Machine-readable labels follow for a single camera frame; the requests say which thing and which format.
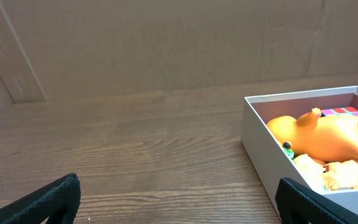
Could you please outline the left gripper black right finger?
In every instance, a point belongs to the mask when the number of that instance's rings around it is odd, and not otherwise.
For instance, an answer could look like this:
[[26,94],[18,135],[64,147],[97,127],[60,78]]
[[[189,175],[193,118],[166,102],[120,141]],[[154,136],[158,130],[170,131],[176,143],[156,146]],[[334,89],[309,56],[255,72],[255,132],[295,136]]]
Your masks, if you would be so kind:
[[319,194],[282,178],[275,201],[282,223],[358,223],[358,190]]

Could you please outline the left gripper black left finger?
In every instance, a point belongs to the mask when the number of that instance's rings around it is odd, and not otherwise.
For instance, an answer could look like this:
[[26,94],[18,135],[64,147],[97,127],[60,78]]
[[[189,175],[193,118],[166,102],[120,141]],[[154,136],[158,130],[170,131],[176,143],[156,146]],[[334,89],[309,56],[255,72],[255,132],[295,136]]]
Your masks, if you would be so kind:
[[80,180],[67,174],[0,208],[0,224],[72,224],[80,206]]

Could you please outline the white box pink interior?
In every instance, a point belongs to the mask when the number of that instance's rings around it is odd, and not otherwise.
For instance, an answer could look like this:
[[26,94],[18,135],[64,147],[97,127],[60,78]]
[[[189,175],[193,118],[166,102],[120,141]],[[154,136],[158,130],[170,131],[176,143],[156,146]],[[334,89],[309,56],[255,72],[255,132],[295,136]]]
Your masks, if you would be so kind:
[[265,125],[283,115],[297,118],[312,108],[347,106],[358,109],[358,86],[248,96],[244,99],[241,141],[271,201],[275,200],[279,180],[289,177],[358,214],[358,190],[327,192],[305,179]]

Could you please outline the white plush duck toy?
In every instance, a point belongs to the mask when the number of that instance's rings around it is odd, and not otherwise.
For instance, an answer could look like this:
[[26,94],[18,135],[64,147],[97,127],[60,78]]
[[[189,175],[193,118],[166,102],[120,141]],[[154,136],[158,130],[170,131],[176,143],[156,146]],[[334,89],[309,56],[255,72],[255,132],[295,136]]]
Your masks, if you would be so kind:
[[318,192],[358,190],[358,162],[355,160],[321,165],[303,154],[293,162],[306,183]]

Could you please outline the orange dinosaur figure toy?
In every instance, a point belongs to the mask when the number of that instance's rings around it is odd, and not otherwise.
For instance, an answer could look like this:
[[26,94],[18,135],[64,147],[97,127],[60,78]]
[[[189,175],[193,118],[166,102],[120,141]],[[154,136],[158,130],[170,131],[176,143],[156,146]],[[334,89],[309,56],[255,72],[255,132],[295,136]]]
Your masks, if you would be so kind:
[[321,162],[358,161],[358,116],[323,116],[319,108],[299,118],[280,116],[267,123],[281,147]]

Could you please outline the multicoloured puzzle cube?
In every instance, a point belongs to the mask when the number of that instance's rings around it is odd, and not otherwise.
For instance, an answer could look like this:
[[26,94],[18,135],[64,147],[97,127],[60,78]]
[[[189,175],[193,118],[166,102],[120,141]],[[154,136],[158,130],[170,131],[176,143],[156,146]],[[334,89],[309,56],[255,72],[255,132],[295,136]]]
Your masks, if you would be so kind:
[[352,115],[358,116],[358,110],[354,107],[342,107],[342,108],[331,108],[322,110],[323,116],[344,116],[344,115]]

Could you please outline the green round wheel toy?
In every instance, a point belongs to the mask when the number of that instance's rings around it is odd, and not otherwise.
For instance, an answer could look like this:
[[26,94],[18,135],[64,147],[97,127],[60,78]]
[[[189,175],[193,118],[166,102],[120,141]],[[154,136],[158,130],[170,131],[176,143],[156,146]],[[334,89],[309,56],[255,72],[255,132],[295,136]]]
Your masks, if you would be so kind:
[[285,154],[287,155],[287,157],[291,160],[294,159],[295,157],[295,153],[293,152],[292,149],[287,149],[287,148],[283,148],[283,150],[285,151]]

